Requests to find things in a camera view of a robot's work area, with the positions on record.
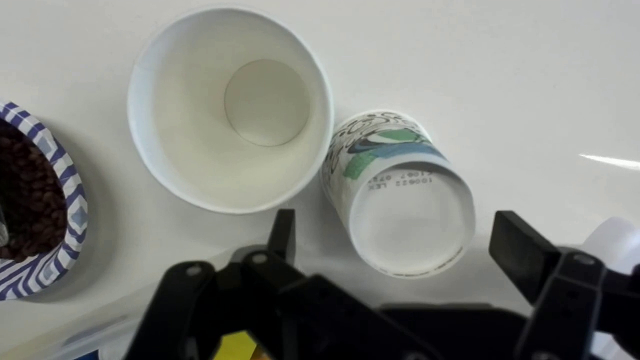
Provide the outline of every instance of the white table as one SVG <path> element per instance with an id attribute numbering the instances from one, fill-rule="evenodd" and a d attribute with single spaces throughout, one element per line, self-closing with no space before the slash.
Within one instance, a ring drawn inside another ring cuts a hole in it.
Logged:
<path id="1" fill-rule="evenodd" d="M 70 150 L 90 200 L 90 236 L 58 286 L 0 304 L 0 352 L 150 284 L 174 262 L 264 242 L 274 210 L 222 216 L 168 194 L 126 124 L 140 46 L 206 0 L 4 0 L 0 96 L 40 116 Z M 324 64 L 338 120 L 396 108 L 432 132 L 476 196 L 478 242 L 516 210 L 558 244 L 608 216 L 640 220 L 640 2 L 246 0 L 298 32 Z M 492 302 L 526 310 L 480 250 L 454 270 L 398 282 L 358 262 L 318 184 L 298 210 L 300 266 L 384 300 Z"/>

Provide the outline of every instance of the paper cup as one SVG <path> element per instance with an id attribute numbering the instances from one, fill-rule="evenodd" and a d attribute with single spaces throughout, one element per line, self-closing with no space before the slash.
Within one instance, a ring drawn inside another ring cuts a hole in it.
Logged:
<path id="1" fill-rule="evenodd" d="M 288 28 L 212 8 L 144 48 L 128 120 L 144 164 L 170 192 L 246 214 L 282 204 L 316 176 L 334 108 L 320 64 Z"/>
<path id="2" fill-rule="evenodd" d="M 474 238 L 468 186 L 422 126 L 398 112 L 346 120 L 322 184 L 358 254 L 384 274 L 434 274 Z"/>

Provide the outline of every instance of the cup design print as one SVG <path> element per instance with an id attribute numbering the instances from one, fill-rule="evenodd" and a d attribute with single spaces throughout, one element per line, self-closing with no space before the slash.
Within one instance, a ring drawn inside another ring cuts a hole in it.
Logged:
<path id="1" fill-rule="evenodd" d="M 418 124 L 394 112 L 366 114 L 344 124 L 334 134 L 324 180 L 330 180 L 344 166 L 340 170 L 342 178 L 358 182 L 376 160 L 416 152 L 444 158 Z"/>

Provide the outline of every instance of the brown food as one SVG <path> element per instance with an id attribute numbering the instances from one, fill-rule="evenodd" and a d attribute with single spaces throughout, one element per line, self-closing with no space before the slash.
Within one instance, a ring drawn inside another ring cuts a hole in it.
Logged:
<path id="1" fill-rule="evenodd" d="M 56 248 L 66 230 L 56 172 L 22 132 L 0 120 L 0 202 L 10 232 L 0 258 L 24 260 Z"/>

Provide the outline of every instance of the blue and white plate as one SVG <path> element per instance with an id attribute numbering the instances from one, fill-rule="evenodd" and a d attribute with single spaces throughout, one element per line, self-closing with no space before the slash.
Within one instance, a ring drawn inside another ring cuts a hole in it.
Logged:
<path id="1" fill-rule="evenodd" d="M 76 264 L 86 236 L 88 204 L 72 158 L 38 118 L 12 102 L 0 102 L 0 122 L 12 124 L 40 148 L 54 166 L 66 202 L 64 240 L 52 252 L 22 262 L 0 260 L 0 300 L 12 300 L 42 292 Z"/>

